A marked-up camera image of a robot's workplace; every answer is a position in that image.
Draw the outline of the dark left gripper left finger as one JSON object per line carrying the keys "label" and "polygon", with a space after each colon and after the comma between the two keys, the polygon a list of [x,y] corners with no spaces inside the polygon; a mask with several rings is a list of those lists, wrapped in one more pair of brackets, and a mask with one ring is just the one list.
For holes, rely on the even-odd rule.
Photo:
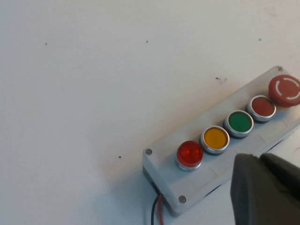
{"label": "dark left gripper left finger", "polygon": [[236,155],[230,196],[237,225],[300,223],[300,209],[281,196],[260,157]]}

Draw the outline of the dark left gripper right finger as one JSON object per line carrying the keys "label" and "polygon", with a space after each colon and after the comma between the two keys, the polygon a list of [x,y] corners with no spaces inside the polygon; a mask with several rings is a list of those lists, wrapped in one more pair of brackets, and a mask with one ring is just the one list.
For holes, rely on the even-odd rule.
{"label": "dark left gripper right finger", "polygon": [[300,168],[271,153],[264,153],[260,160],[281,196],[300,208]]}

